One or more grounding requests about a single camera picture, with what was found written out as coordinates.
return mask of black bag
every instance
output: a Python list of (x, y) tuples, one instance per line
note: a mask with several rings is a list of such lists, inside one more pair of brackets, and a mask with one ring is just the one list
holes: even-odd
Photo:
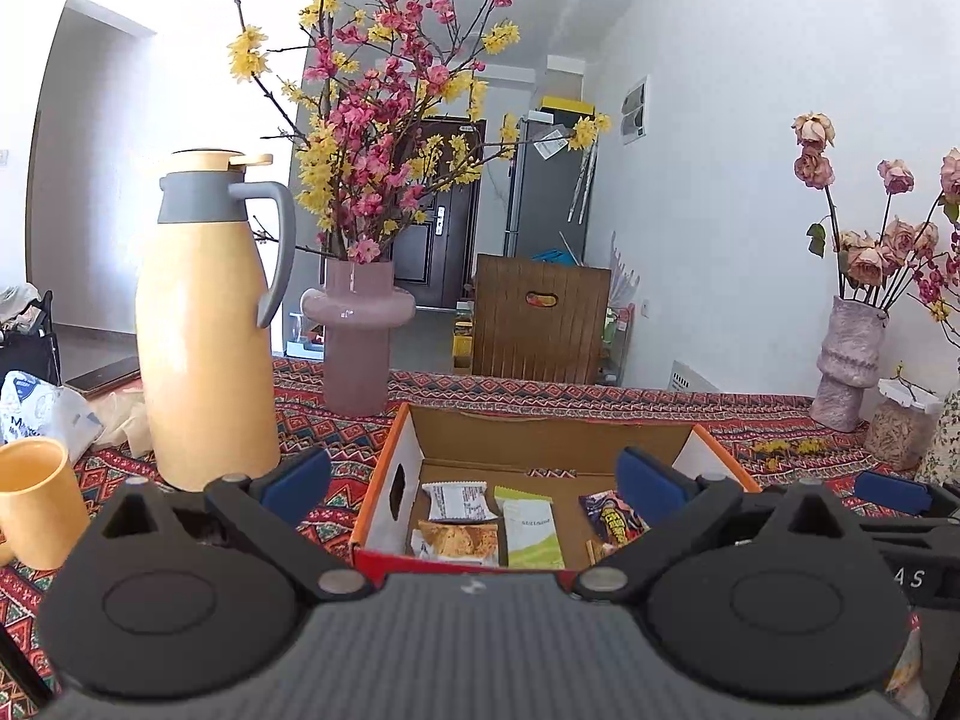
[(56, 345), (51, 304), (54, 293), (47, 290), (42, 300), (30, 305), (40, 309), (40, 316), (29, 335), (6, 333), (0, 343), (0, 385), (12, 370), (32, 373), (37, 379), (60, 386), (61, 364), (59, 346)]

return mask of thermos lid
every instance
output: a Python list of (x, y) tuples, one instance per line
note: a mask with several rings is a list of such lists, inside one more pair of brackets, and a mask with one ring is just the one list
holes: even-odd
[(272, 154), (244, 154), (225, 148), (187, 148), (174, 151), (167, 164), (167, 172), (244, 172), (250, 165), (272, 165)]

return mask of table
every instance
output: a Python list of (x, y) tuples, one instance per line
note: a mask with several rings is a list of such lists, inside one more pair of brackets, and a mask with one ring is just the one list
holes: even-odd
[[(323, 408), (323, 366), (278, 358), (274, 362), (280, 448), (293, 454), (323, 445), (333, 460), (328, 496), (310, 512), (299, 531), (331, 552), (345, 556), (347, 541), (363, 502), (377, 453), (401, 401), (446, 409), (500, 415), (551, 415), (624, 421), (696, 421), (731, 451), (760, 485), (788, 484), (800, 475), (822, 480), (860, 514), (882, 509), (851, 496), (853, 477), (867, 469), (885, 469), (862, 448), (866, 423), (851, 435), (834, 433), (808, 416), (810, 398), (795, 395), (699, 394), (699, 392), (618, 389), (608, 386), (552, 384), (392, 372), (390, 404), (382, 415), (342, 419)], [(216, 440), (210, 436), (210, 442)], [(795, 451), (810, 442), (808, 453)], [(783, 442), (770, 446), (769, 442)], [(133, 459), (126, 447), (86, 454), (75, 465), (83, 498), (97, 512), (128, 476), (157, 479), (147, 456)], [(771, 456), (776, 459), (770, 463)], [(0, 619), (26, 652), (35, 669), (49, 677), (50, 666), (35, 635), (34, 617), (56, 571), (32, 571), (12, 563), (0, 569)], [(345, 641), (344, 647), (352, 646)], [(0, 720), (24, 718), (32, 705), (0, 671)]]

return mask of floral patterned vase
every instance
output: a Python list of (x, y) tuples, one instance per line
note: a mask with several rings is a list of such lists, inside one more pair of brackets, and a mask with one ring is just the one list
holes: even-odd
[(852, 433), (860, 423), (863, 392), (880, 381), (880, 346), (887, 313), (866, 303), (833, 299), (827, 336), (817, 367), (823, 374), (810, 416)]
[(944, 398), (933, 441), (917, 466), (918, 482), (942, 485), (960, 477), (960, 381)]
[(323, 262), (323, 285), (301, 298), (301, 312), (323, 324), (323, 402), (344, 416), (380, 413), (387, 405), (390, 330), (413, 318), (414, 296), (395, 288), (392, 262)]

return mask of gray thermos handle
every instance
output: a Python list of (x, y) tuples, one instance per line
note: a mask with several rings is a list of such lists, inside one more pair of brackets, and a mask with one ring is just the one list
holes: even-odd
[(290, 271), (294, 266), (296, 252), (296, 215), (294, 199), (290, 190), (277, 181), (256, 181), (251, 184), (237, 182), (229, 186), (229, 194), (235, 200), (253, 200), (270, 197), (277, 203), (277, 215), (280, 217), (280, 246), (277, 252), (277, 268), (274, 270), (274, 282), (270, 290), (262, 295), (256, 307), (256, 326), (269, 327), (274, 318), (283, 294), (290, 281)]

